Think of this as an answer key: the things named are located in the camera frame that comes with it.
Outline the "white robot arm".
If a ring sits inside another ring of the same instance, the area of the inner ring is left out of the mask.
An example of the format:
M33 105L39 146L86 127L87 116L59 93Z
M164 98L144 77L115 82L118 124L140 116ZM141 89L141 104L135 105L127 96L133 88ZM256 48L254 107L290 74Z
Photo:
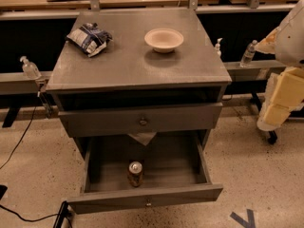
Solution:
M296 3L279 26L257 44L256 50L274 54L286 67L268 79L256 123L260 130L272 131L304 102L304 0Z

